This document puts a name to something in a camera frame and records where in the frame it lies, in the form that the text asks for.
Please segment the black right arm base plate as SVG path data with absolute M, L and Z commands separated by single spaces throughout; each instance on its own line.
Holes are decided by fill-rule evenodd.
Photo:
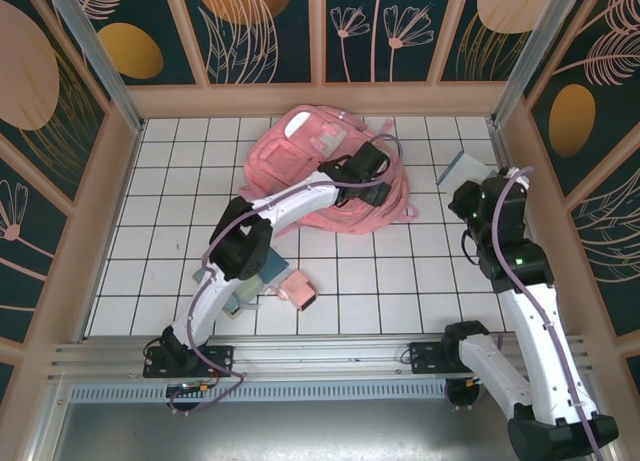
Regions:
M 410 366 L 413 374 L 448 375 L 465 373 L 459 364 L 451 364 L 440 342 L 413 342 L 409 344 Z

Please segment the teal square box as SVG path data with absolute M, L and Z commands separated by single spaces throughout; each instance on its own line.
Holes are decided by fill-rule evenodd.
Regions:
M 267 253 L 266 261 L 258 272 L 258 276 L 265 285 L 269 285 L 288 267 L 289 263 L 273 248 L 270 248 Z

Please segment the pink student backpack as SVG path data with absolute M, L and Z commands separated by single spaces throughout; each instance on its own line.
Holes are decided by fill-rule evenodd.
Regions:
M 353 155 L 371 142 L 391 159 L 382 176 L 391 191 L 381 206 L 354 199 L 344 206 L 327 207 L 293 220 L 293 230 L 309 226 L 324 231 L 363 235 L 394 222 L 408 223 L 419 211 L 409 201 L 409 180 L 401 149 L 392 147 L 394 123 L 385 121 L 376 131 L 359 117 L 329 106 L 301 105 L 287 113 L 249 150 L 244 163 L 248 199 L 276 194 L 307 180 L 319 165 L 343 155 Z

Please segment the sage green pencil case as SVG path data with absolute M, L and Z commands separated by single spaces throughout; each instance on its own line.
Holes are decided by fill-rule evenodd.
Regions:
M 254 275 L 243 281 L 242 284 L 235 289 L 230 298 L 230 312 L 235 315 L 240 311 L 257 310 L 259 307 L 257 296 L 263 287 L 264 283 L 258 275 Z

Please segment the light blue notebook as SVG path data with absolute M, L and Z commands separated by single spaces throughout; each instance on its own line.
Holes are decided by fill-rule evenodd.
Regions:
M 467 181 L 480 184 L 495 174 L 491 167 L 460 151 L 437 179 L 436 185 L 442 192 L 452 193 Z

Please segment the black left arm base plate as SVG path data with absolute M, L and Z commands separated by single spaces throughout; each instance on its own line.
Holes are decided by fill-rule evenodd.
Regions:
M 210 361 L 225 369 L 233 367 L 234 348 L 232 346 L 202 346 L 201 353 Z M 161 346 L 147 349 L 142 375 L 144 378 L 211 378 L 213 368 L 200 359 L 192 350 L 186 357 L 176 361 Z

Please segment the aluminium corner post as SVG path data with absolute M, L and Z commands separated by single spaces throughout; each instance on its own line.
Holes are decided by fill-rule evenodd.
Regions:
M 108 20 L 123 0 L 50 1 L 79 44 L 84 59 L 94 68 L 101 86 L 106 89 L 128 126 L 138 134 L 141 131 L 141 116 L 92 24 L 93 21 Z
M 548 0 L 546 2 L 540 18 L 517 57 L 506 85 L 487 119 L 489 128 L 497 131 L 507 121 L 575 5 L 580 5 L 580 2 L 578 0 Z

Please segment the aluminium front rail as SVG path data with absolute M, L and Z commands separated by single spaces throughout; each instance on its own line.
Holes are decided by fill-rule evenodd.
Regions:
M 407 378 L 400 362 L 414 342 L 438 334 L 220 336 L 211 345 L 234 348 L 233 368 L 249 382 Z M 92 337 L 63 344 L 46 368 L 50 380 L 68 383 L 143 382 L 146 337 Z

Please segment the small pink pouch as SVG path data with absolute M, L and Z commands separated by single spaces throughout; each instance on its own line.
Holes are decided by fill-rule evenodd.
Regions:
M 283 301 L 291 303 L 302 312 L 317 299 L 318 292 L 309 278 L 299 270 L 293 271 L 280 284 L 270 290 Z

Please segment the small green circuit board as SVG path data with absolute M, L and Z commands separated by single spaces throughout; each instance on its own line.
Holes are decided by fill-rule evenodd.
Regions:
M 214 387 L 214 384 L 204 381 L 178 383 L 169 385 L 166 388 L 165 397 L 202 397 L 203 394 L 209 391 L 212 387 Z

